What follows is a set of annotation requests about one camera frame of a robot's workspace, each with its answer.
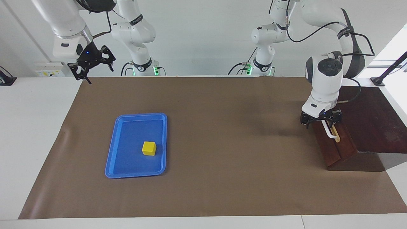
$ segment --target white handle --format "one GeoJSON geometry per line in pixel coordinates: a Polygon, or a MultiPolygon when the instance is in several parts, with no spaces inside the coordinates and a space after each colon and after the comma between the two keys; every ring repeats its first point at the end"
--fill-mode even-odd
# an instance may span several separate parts
{"type": "Polygon", "coordinates": [[[328,137],[332,138],[332,139],[336,139],[338,136],[332,135],[331,132],[329,131],[328,125],[326,124],[325,120],[322,120],[322,125],[324,126],[326,135],[328,135],[328,137]]]}

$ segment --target white wall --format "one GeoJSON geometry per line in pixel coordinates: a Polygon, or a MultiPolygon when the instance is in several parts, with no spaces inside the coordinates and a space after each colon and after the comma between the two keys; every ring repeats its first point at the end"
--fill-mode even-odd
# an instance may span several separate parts
{"type": "Polygon", "coordinates": [[[407,51],[407,25],[386,45],[374,60],[397,60],[407,51]]]}
{"type": "MultiPolygon", "coordinates": [[[[48,24],[41,18],[29,0],[0,0],[8,3],[18,15],[29,33],[44,50],[43,55],[32,43],[21,44],[22,37],[27,38],[22,29],[8,28],[0,33],[0,51],[4,46],[12,47],[13,58],[26,60],[25,71],[20,71],[15,64],[9,64],[10,57],[0,57],[0,63],[8,61],[7,67],[13,72],[26,75],[33,62],[41,62],[49,56],[52,61],[69,61],[52,56],[53,34],[48,24]]],[[[351,18],[356,32],[366,34],[377,53],[393,38],[407,22],[404,0],[335,0],[345,8],[351,18]]],[[[269,0],[139,0],[139,6],[145,17],[156,29],[157,39],[147,44],[151,56],[160,61],[169,75],[224,75],[238,62],[247,61],[255,48],[250,40],[253,28],[269,24],[269,0]]],[[[93,34],[108,29],[105,14],[88,14],[81,12],[93,34]]],[[[12,25],[12,17],[1,16],[3,24],[12,25]]],[[[111,14],[112,23],[122,19],[111,14]]],[[[298,10],[294,11],[291,26],[292,37],[300,39],[316,28],[302,21],[298,10]]],[[[111,35],[95,39],[100,48],[107,45],[116,56],[111,73],[107,66],[100,65],[91,70],[90,75],[119,75],[122,65],[130,60],[127,50],[112,39],[111,35]]],[[[368,52],[368,46],[360,40],[362,49],[368,52]]],[[[330,30],[323,30],[309,40],[300,44],[285,42],[275,45],[274,64],[277,75],[304,74],[305,61],[314,54],[339,50],[336,35],[330,30]]]]}

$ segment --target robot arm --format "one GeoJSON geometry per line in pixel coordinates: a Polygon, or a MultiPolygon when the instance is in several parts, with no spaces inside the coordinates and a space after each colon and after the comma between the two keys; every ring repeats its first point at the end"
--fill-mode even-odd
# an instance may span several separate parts
{"type": "Polygon", "coordinates": [[[287,1],[283,0],[275,1],[270,10],[273,23],[262,25],[252,31],[252,41],[257,45],[257,54],[250,62],[253,67],[252,74],[262,76],[270,74],[275,54],[272,45],[289,40],[286,12],[288,12],[289,20],[295,5],[296,2],[288,4],[287,1]]]}
{"type": "Polygon", "coordinates": [[[136,0],[118,0],[121,15],[128,22],[114,24],[113,38],[129,50],[133,71],[137,76],[157,75],[155,62],[143,43],[155,40],[155,30],[141,14],[136,0]]]}
{"type": "Polygon", "coordinates": [[[303,20],[312,26],[333,30],[342,48],[341,51],[313,56],[306,62],[306,78],[313,89],[302,107],[301,123],[308,126],[316,120],[327,120],[332,125],[341,120],[340,111],[333,108],[337,104],[343,77],[357,76],[365,67],[364,56],[370,55],[361,52],[355,37],[359,34],[354,32],[346,11],[332,0],[274,1],[270,12],[273,23],[252,32],[252,40],[258,47],[256,57],[251,61],[252,72],[269,74],[275,53],[272,44],[287,40],[302,41],[294,41],[290,37],[290,17],[298,4],[303,20]]]}
{"type": "Polygon", "coordinates": [[[302,18],[310,25],[322,27],[337,22],[327,28],[337,34],[342,47],[342,51],[313,56],[306,63],[306,78],[313,89],[302,107],[301,123],[308,125],[310,120],[332,118],[331,111],[337,104],[342,77],[357,76],[365,67],[365,59],[358,55],[362,52],[344,9],[331,0],[302,0],[300,4],[302,18]]]}
{"type": "MultiPolygon", "coordinates": [[[[87,74],[91,68],[100,63],[109,65],[110,70],[113,71],[112,64],[116,60],[115,57],[106,46],[101,50],[96,48],[93,36],[80,17],[74,0],[32,0],[32,2],[55,34],[53,55],[77,60],[76,63],[68,64],[77,80],[86,79],[90,83],[87,74]]],[[[110,11],[116,5],[116,0],[78,2],[93,12],[110,11]]]]}

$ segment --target black cable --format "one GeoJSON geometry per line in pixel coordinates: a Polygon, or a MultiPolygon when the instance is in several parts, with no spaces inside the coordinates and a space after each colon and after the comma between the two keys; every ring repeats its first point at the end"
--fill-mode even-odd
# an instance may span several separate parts
{"type": "Polygon", "coordinates": [[[256,52],[256,50],[257,50],[257,48],[258,48],[258,47],[256,47],[256,48],[254,49],[254,51],[253,51],[252,55],[249,57],[249,59],[248,59],[248,61],[247,61],[247,62],[250,62],[250,59],[253,57],[254,53],[255,53],[255,52],[256,52]]]}
{"type": "Polygon", "coordinates": [[[9,72],[9,71],[7,71],[7,69],[5,69],[5,68],[3,68],[2,66],[0,66],[0,68],[2,68],[4,71],[6,71],[11,77],[13,77],[13,75],[9,72]]]}
{"type": "Polygon", "coordinates": [[[109,12],[106,12],[106,17],[107,17],[107,22],[109,23],[109,29],[110,30],[108,32],[101,32],[99,34],[96,34],[95,36],[93,36],[93,39],[112,32],[112,24],[110,23],[109,12]]]}
{"type": "Polygon", "coordinates": [[[308,37],[306,37],[306,38],[304,38],[304,39],[302,39],[302,40],[299,40],[299,41],[295,41],[295,40],[293,40],[293,39],[291,38],[291,36],[290,36],[290,34],[289,34],[289,32],[288,32],[288,27],[287,27],[287,35],[288,35],[288,38],[289,38],[292,42],[299,43],[299,42],[303,42],[303,41],[307,40],[308,38],[310,38],[310,37],[313,36],[314,34],[318,33],[321,29],[323,29],[323,28],[325,28],[325,27],[327,27],[327,26],[329,26],[329,25],[332,25],[332,24],[340,24],[340,22],[330,22],[330,23],[328,23],[328,24],[326,24],[326,25],[320,27],[319,29],[315,30],[315,32],[313,32],[312,34],[310,34],[308,37]]]}
{"type": "Polygon", "coordinates": [[[122,15],[120,15],[120,14],[118,14],[116,11],[114,11],[114,9],[113,9],[112,11],[113,11],[117,16],[119,16],[119,17],[125,19],[122,15]]]}
{"type": "Polygon", "coordinates": [[[356,82],[357,85],[358,85],[358,87],[359,87],[359,91],[358,91],[358,93],[357,93],[353,98],[351,98],[350,100],[339,101],[338,104],[352,102],[352,101],[354,101],[354,100],[360,95],[360,92],[362,92],[362,86],[360,85],[360,83],[359,83],[357,80],[355,80],[355,79],[353,79],[353,78],[348,78],[348,77],[344,77],[344,78],[350,79],[350,80],[356,82]]]}
{"type": "Polygon", "coordinates": [[[356,36],[361,36],[361,37],[364,37],[364,38],[366,39],[366,41],[368,42],[368,44],[369,44],[370,51],[372,52],[372,54],[364,54],[364,53],[347,53],[347,54],[343,54],[342,56],[369,56],[369,57],[374,57],[374,56],[376,56],[376,54],[374,53],[374,50],[373,50],[372,44],[370,43],[370,41],[369,41],[369,38],[368,38],[368,37],[366,37],[366,36],[365,36],[365,35],[363,35],[363,34],[360,34],[360,33],[355,33],[355,32],[351,32],[351,34],[356,35],[356,36]]]}
{"type": "Polygon", "coordinates": [[[392,72],[392,73],[389,73],[389,75],[400,71],[400,70],[401,70],[402,68],[404,68],[406,65],[407,65],[407,62],[406,62],[403,66],[401,66],[398,70],[396,70],[396,71],[394,71],[394,72],[392,72]]]}
{"type": "Polygon", "coordinates": [[[235,66],[233,66],[233,68],[230,69],[228,75],[230,75],[230,73],[233,71],[233,69],[235,69],[235,67],[237,67],[237,66],[239,66],[239,65],[243,65],[243,64],[242,64],[242,63],[238,63],[238,64],[236,64],[235,66]]]}
{"type": "Polygon", "coordinates": [[[242,71],[242,73],[240,73],[240,74],[243,74],[243,72],[244,72],[245,70],[247,70],[247,68],[242,68],[242,69],[240,69],[239,71],[237,71],[236,75],[239,75],[239,72],[240,72],[240,71],[242,71]]]}
{"type": "Polygon", "coordinates": [[[125,67],[126,67],[128,64],[130,64],[130,63],[127,62],[127,63],[125,63],[125,64],[123,65],[122,72],[120,73],[120,76],[123,76],[123,71],[125,70],[125,67]]]}
{"type": "Polygon", "coordinates": [[[165,68],[163,68],[163,67],[158,67],[157,69],[162,69],[162,70],[164,70],[164,74],[165,74],[165,76],[167,76],[167,72],[165,71],[165,68]]]}
{"type": "Polygon", "coordinates": [[[270,9],[269,9],[269,14],[271,14],[271,7],[273,6],[273,2],[274,2],[274,0],[271,1],[270,9]]]}
{"type": "Polygon", "coordinates": [[[133,68],[127,68],[126,71],[125,71],[125,76],[127,76],[127,70],[129,70],[129,69],[133,70],[133,68]]]}
{"type": "MultiPolygon", "coordinates": [[[[290,5],[290,0],[288,0],[288,4],[287,4],[287,9],[286,9],[286,11],[285,11],[285,15],[288,17],[288,6],[290,5]]],[[[289,34],[289,32],[288,32],[288,25],[286,25],[286,30],[287,30],[287,35],[288,35],[288,38],[292,41],[292,42],[295,42],[295,43],[299,43],[299,42],[303,42],[303,41],[305,41],[305,40],[307,40],[308,38],[310,38],[311,36],[313,36],[314,34],[316,34],[317,32],[319,32],[321,29],[323,29],[323,28],[325,28],[325,27],[327,27],[327,26],[330,26],[330,25],[332,25],[332,24],[340,24],[340,22],[330,22],[330,23],[328,23],[328,24],[326,24],[326,25],[324,25],[324,26],[322,26],[322,27],[320,27],[319,29],[317,29],[315,32],[313,32],[312,34],[310,34],[309,36],[307,36],[306,38],[304,38],[304,39],[302,39],[302,40],[299,40],[299,41],[295,41],[295,40],[293,40],[292,38],[291,38],[291,36],[290,36],[290,34],[289,34]]]]}

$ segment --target dark wooden block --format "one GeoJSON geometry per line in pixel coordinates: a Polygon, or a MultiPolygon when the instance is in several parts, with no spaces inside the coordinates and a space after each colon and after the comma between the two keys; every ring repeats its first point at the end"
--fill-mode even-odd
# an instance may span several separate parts
{"type": "MultiPolygon", "coordinates": [[[[342,87],[339,100],[357,90],[342,87]]],[[[407,127],[379,88],[363,87],[356,100],[337,107],[340,143],[327,137],[321,122],[312,125],[328,170],[381,172],[407,161],[407,127]]]]}

